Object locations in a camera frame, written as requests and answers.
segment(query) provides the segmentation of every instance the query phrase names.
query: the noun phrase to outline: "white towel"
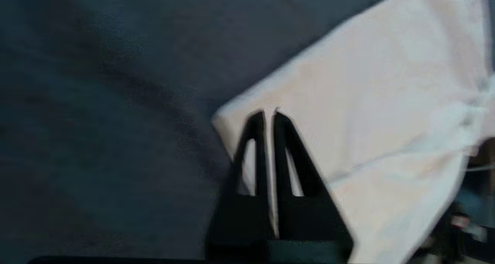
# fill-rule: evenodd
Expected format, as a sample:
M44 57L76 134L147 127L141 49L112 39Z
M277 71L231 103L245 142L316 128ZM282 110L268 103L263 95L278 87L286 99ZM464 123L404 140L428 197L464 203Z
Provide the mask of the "white towel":
M350 262L405 262L458 191L466 155L495 135L488 27L488 0L385 0L224 105L214 126L233 155L263 109L272 178L278 107L350 228ZM245 162L252 187L253 153Z

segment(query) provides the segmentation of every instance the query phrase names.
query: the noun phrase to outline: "gray fabric surface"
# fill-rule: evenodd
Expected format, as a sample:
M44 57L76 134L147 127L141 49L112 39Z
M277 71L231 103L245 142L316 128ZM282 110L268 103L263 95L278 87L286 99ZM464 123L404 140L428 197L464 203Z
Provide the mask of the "gray fabric surface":
M0 263L202 258L213 112L377 1L0 0Z

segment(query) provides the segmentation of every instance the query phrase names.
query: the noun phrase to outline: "dark gray cloth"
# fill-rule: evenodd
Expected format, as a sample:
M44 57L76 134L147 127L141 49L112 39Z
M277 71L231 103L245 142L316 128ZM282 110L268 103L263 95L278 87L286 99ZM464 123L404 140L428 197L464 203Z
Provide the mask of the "dark gray cloth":
M202 258L214 111L377 1L0 0L0 263Z

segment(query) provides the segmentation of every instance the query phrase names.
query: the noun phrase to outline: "white cloth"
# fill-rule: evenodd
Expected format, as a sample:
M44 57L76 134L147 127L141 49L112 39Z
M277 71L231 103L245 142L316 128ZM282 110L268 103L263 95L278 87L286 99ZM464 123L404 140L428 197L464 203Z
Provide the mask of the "white cloth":
M272 178L271 115L290 116L351 230L350 262L405 262L458 191L465 155L495 135L483 123L487 110L495 116L487 7L385 0L224 105L213 124L233 155L247 116L263 109ZM249 153L249 187L253 162Z

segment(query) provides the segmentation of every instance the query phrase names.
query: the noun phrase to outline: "white fabric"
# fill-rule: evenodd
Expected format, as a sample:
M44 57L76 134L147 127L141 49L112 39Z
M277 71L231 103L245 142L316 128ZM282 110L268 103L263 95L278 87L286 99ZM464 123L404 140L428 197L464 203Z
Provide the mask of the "white fabric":
M214 126L233 155L264 110L273 172L271 116L290 116L350 227L350 262L405 262L458 191L470 147L495 135L483 123L495 116L487 3L385 0L224 105Z

